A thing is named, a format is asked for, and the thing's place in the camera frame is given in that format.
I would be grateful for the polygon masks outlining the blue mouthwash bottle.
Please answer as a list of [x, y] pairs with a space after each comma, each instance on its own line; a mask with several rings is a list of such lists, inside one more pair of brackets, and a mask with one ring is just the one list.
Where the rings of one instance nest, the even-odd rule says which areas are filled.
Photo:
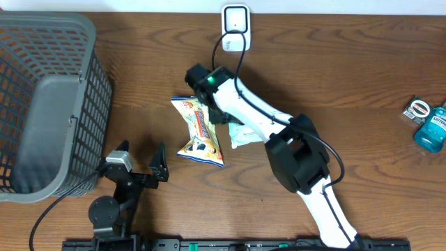
[[445, 104], [436, 107], [428, 115], [422, 127], [415, 133], [414, 141], [430, 153], [442, 151], [445, 143]]

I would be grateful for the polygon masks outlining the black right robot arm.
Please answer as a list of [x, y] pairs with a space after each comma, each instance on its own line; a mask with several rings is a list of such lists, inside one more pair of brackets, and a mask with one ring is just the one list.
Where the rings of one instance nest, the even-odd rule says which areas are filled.
[[328, 163], [337, 152], [319, 136], [312, 121], [301, 114], [292, 117], [252, 93], [226, 68], [206, 70], [197, 64], [187, 70], [185, 82], [210, 109], [247, 126], [264, 143], [276, 179], [299, 195], [316, 222], [324, 245], [352, 248], [356, 230], [346, 219], [335, 197]]

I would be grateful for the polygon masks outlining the green round-logo box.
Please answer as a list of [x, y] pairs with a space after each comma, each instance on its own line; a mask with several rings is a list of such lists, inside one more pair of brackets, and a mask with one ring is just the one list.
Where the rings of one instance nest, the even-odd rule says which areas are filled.
[[414, 96], [407, 106], [402, 111], [402, 114], [417, 125], [423, 125], [426, 119], [432, 112], [432, 107], [429, 103], [421, 99], [419, 96]]

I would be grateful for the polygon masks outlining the yellow snack bag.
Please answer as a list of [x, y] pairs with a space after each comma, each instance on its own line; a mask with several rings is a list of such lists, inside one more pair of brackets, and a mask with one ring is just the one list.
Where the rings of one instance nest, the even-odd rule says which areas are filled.
[[186, 122], [190, 134], [189, 142], [177, 152], [177, 156], [223, 167], [220, 144], [207, 106], [195, 96], [174, 96], [171, 103]]

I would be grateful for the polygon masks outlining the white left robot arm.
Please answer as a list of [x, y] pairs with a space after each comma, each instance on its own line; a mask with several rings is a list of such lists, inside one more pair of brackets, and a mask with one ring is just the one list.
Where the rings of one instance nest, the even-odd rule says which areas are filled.
[[129, 141], [123, 141], [97, 168], [98, 176], [113, 181], [116, 189], [112, 196], [99, 197], [89, 207], [94, 250], [151, 249], [150, 242], [132, 232], [132, 223], [142, 192], [156, 189], [160, 182], [169, 179], [165, 144], [158, 146], [148, 165], [151, 174], [132, 170], [134, 163], [129, 146]]

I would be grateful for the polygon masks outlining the teal wet wipes pack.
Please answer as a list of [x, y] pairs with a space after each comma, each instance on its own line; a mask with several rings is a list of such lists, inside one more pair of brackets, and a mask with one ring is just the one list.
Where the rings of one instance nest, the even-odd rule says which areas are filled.
[[229, 136], [232, 149], [250, 143], [262, 142], [262, 139], [251, 128], [238, 123], [229, 123]]

